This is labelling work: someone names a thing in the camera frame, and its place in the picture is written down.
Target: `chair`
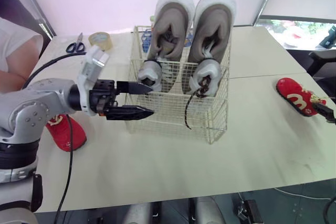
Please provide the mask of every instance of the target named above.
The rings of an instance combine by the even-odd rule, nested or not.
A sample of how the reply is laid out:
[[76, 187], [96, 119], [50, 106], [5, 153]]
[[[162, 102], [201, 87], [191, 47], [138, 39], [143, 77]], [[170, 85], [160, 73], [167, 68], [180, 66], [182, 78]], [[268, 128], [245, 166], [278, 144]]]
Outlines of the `chair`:
[[50, 38], [20, 0], [0, 0], [0, 17], [41, 34], [43, 36], [43, 46], [40, 56], [42, 55], [50, 42]]
[[[336, 50], [313, 51], [309, 53], [313, 63], [307, 69], [307, 73], [312, 77], [324, 66], [326, 63], [336, 62]], [[333, 76], [317, 80], [317, 84], [332, 97], [336, 103], [336, 68], [333, 69]]]

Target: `white shirt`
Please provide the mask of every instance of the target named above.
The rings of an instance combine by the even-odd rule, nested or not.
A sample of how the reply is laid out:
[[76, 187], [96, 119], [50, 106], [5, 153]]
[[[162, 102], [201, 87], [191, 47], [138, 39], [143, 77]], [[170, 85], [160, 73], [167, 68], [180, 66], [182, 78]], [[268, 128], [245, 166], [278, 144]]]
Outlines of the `white shirt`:
[[6, 19], [0, 18], [0, 70], [8, 72], [6, 58], [28, 40], [35, 40], [40, 53], [43, 45], [42, 35]]

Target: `white wire basket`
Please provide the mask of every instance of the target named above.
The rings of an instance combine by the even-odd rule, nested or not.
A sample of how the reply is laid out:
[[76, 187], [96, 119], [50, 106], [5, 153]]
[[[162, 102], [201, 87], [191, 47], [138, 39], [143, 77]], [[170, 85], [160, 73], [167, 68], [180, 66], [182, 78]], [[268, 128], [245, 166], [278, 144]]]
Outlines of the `white wire basket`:
[[[150, 34], [150, 26], [136, 26], [134, 28], [132, 57], [130, 63], [129, 81], [137, 81], [138, 72], [147, 59], [150, 38], [144, 39], [144, 33]], [[127, 94], [125, 102], [129, 105], [140, 105], [155, 111], [142, 120], [126, 121], [128, 130], [133, 132], [148, 131], [151, 134], [167, 135], [182, 138], [201, 138], [212, 144], [227, 130], [227, 91], [229, 76], [230, 39], [228, 48], [221, 63], [222, 80], [214, 97], [198, 98], [194, 96], [187, 109], [187, 122], [191, 130], [185, 125], [185, 107], [190, 95], [184, 94], [182, 85], [188, 85], [186, 76], [193, 73], [197, 64], [188, 63], [190, 47], [184, 47], [180, 62], [160, 62], [162, 68], [169, 66], [176, 76], [173, 86], [162, 82], [162, 92], [151, 92], [144, 95]]]

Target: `red shoe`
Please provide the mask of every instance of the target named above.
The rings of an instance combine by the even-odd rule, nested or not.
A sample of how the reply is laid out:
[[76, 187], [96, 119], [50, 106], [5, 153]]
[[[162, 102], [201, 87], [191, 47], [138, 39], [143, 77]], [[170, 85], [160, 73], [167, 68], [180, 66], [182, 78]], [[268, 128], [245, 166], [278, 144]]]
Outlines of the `red shoe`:
[[[77, 150], [86, 142], [86, 135], [83, 128], [72, 118], [72, 148]], [[47, 129], [51, 133], [57, 146], [65, 151], [70, 152], [70, 126], [66, 115], [57, 115], [47, 123]]]
[[326, 104], [326, 100], [317, 97], [312, 91], [305, 90], [300, 84], [290, 78], [280, 79], [277, 83], [277, 91], [304, 116], [317, 114], [312, 107], [312, 103]]

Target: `packing tape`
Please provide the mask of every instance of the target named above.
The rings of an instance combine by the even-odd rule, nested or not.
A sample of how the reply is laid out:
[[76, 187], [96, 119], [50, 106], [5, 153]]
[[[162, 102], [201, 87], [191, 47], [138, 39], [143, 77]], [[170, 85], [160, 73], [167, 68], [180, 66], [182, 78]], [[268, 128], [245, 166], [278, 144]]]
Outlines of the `packing tape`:
[[110, 35], [108, 33], [104, 33], [103, 31], [91, 34], [89, 36], [89, 42], [92, 46], [99, 46], [103, 51], [107, 51], [112, 47]]

